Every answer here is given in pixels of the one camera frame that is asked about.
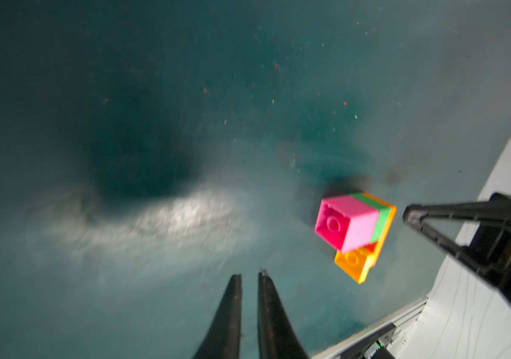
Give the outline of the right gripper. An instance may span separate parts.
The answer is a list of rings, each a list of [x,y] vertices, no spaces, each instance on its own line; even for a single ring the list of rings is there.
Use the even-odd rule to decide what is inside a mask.
[[[468,245],[459,245],[439,230],[422,223],[426,218],[474,221],[478,228]],[[489,200],[434,205],[409,205],[403,220],[412,230],[457,260],[511,305],[511,196],[493,194]]]

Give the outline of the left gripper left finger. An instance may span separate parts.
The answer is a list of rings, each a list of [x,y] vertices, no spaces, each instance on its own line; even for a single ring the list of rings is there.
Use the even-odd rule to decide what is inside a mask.
[[[232,275],[213,321],[193,358],[239,358],[242,298],[242,277]]]

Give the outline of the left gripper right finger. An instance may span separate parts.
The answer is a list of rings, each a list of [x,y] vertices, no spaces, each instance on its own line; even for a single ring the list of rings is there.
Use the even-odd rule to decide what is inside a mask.
[[[260,358],[309,358],[298,341],[267,272],[258,274],[258,347]]]

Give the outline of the green square lego brick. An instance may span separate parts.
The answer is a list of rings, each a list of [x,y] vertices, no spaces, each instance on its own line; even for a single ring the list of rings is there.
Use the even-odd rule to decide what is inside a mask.
[[[367,193],[353,193],[351,196],[358,201],[370,206],[370,208],[376,209],[378,212],[377,222],[374,226],[370,243],[373,244],[377,242],[381,238],[388,218],[392,214],[395,207]]]

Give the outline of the orange long lego brick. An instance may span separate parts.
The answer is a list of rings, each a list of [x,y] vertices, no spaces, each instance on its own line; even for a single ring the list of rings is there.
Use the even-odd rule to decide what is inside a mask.
[[[336,252],[334,263],[356,281],[357,284],[364,283],[369,270],[376,265],[396,212],[397,209],[395,207],[388,218],[381,238],[377,242],[346,254],[342,254],[339,251]]]

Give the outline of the magenta lego brick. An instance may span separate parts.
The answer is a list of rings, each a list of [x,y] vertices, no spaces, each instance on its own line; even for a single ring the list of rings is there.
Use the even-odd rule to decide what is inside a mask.
[[[379,210],[355,194],[321,200],[315,233],[336,251],[346,254],[369,245]]]

